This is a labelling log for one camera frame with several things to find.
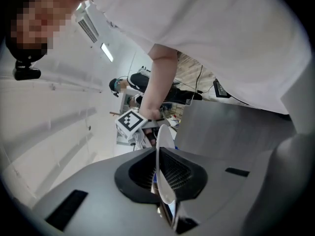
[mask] hand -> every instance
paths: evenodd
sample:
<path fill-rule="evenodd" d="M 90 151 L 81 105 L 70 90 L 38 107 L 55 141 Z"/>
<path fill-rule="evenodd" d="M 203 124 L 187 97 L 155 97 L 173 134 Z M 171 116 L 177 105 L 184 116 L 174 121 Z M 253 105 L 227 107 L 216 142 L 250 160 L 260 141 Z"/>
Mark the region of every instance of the hand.
<path fill-rule="evenodd" d="M 139 114 L 146 119 L 157 120 L 160 119 L 159 109 L 140 108 Z"/>

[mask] gray table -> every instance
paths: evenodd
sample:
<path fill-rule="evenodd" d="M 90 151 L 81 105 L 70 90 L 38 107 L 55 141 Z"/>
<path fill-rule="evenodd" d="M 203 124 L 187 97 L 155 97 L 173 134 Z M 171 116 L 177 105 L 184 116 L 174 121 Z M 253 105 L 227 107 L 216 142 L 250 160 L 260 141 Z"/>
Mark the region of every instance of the gray table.
<path fill-rule="evenodd" d="M 194 100 L 184 109 L 175 145 L 212 158 L 251 161 L 295 133 L 291 121 L 272 112 Z"/>

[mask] white t-shirt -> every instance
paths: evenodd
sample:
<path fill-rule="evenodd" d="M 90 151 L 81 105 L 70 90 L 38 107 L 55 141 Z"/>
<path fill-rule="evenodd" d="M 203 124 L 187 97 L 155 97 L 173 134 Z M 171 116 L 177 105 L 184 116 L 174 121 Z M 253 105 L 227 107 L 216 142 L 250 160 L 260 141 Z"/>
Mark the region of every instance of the white t-shirt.
<path fill-rule="evenodd" d="M 94 0 L 146 52 L 161 44 L 198 60 L 223 88 L 287 114 L 280 97 L 311 59 L 308 38 L 281 0 Z"/>

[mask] person in white shirt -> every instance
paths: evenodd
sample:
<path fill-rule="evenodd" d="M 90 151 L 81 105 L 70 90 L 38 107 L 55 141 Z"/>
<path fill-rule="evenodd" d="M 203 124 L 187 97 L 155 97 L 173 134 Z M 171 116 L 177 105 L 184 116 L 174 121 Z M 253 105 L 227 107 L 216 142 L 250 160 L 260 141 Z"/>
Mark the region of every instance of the person in white shirt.
<path fill-rule="evenodd" d="M 35 0 L 11 37 L 21 48 L 36 48 L 82 1 Z M 282 0 L 92 1 L 153 60 L 140 109 L 146 118 L 159 116 L 177 51 L 211 69 L 235 98 L 281 114 L 288 114 L 281 96 L 311 62 L 307 34 Z"/>

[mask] fluorescent light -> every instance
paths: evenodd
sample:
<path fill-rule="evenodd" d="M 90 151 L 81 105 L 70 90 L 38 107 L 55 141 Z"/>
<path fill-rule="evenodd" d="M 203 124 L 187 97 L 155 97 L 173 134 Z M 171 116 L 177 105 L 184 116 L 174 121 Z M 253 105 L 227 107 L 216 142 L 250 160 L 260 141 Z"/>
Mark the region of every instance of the fluorescent light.
<path fill-rule="evenodd" d="M 79 6 L 77 7 L 77 10 L 80 9 L 82 6 L 82 3 L 79 4 Z"/>
<path fill-rule="evenodd" d="M 103 43 L 101 45 L 101 49 L 103 50 L 103 52 L 106 54 L 106 56 L 108 57 L 108 59 L 113 62 L 114 58 L 113 56 L 110 54 L 109 50 L 107 49 L 107 46 Z"/>

